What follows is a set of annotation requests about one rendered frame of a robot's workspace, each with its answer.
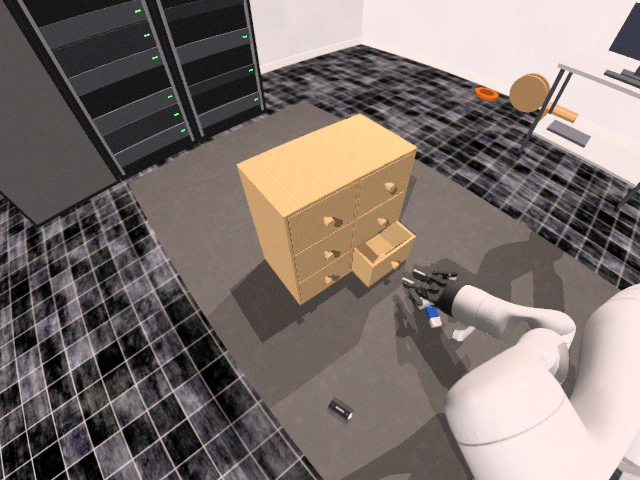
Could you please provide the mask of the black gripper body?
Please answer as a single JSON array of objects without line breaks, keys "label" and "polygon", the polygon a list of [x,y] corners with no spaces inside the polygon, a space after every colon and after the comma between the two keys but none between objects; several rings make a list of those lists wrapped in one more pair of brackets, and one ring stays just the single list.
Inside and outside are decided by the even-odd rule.
[{"label": "black gripper body", "polygon": [[[460,281],[455,280],[446,280],[447,285],[441,286],[437,282],[433,281],[431,286],[439,287],[439,292],[434,293],[428,290],[425,290],[427,300],[431,303],[435,303],[435,305],[430,305],[431,307],[437,307],[445,314],[452,316],[452,304],[461,288],[468,285]],[[452,282],[455,281],[455,282]],[[451,283],[452,282],[452,283]],[[450,284],[451,283],[451,284]],[[445,289],[446,288],[446,289]],[[445,290],[444,290],[445,289]],[[442,292],[444,293],[442,294]],[[441,299],[440,299],[441,297]],[[454,317],[453,317],[454,318]]]}]

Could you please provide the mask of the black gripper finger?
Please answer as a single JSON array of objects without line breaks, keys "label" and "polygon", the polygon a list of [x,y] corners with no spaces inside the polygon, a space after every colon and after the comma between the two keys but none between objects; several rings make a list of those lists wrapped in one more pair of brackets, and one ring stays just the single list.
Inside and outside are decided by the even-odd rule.
[{"label": "black gripper finger", "polygon": [[[438,293],[439,287],[430,286],[427,284],[418,284],[405,277],[402,278],[402,283],[405,288],[409,289],[410,299],[412,300],[412,302],[414,303],[414,305],[416,306],[419,312],[423,312],[425,307],[428,307],[430,305],[435,305],[435,303],[431,303],[428,300],[424,300],[424,299],[427,299],[425,290]],[[419,297],[418,295],[421,297]]]},{"label": "black gripper finger", "polygon": [[[420,270],[412,271],[413,277],[422,281],[427,282],[427,284],[431,284],[433,281],[437,282],[441,286],[446,286],[446,280],[455,280],[458,281],[458,274],[456,271],[446,271],[446,270],[433,270],[432,273],[424,273]],[[442,275],[440,277],[439,275]],[[440,277],[440,278],[439,278]],[[442,278],[442,279],[441,279]],[[430,280],[429,280],[430,279]]]}]

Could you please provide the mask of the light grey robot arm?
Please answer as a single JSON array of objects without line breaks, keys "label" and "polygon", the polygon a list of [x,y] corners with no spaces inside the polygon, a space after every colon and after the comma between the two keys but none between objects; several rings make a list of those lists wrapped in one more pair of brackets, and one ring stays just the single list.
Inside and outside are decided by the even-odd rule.
[{"label": "light grey robot arm", "polygon": [[588,319],[569,400],[559,386],[576,332],[568,315],[466,285],[452,316],[459,342],[475,328],[505,340],[528,323],[518,346],[463,376],[445,397],[475,480],[609,480],[621,461],[640,470],[640,284]]}]

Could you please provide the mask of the light wooden chest of drawers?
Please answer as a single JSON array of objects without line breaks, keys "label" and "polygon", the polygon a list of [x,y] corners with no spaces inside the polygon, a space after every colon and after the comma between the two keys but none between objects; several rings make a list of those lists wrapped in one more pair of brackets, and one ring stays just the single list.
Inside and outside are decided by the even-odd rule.
[{"label": "light wooden chest of drawers", "polygon": [[[399,220],[417,147],[359,114],[290,141],[240,164],[242,185],[264,257],[296,301],[302,305],[350,273],[356,229],[361,215],[404,191]],[[413,152],[413,153],[412,153]],[[363,177],[412,153],[406,187],[357,216]],[[354,218],[293,253],[287,218],[357,181]],[[354,221],[349,272],[302,303],[294,255]]]}]

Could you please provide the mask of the blue and white eraser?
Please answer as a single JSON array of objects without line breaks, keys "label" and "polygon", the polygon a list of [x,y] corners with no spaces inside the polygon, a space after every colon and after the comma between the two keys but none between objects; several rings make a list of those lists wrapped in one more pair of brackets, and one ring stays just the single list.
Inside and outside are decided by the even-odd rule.
[{"label": "blue and white eraser", "polygon": [[440,320],[436,307],[431,307],[431,306],[425,307],[425,311],[427,313],[427,316],[432,328],[439,327],[442,325],[442,322]]}]

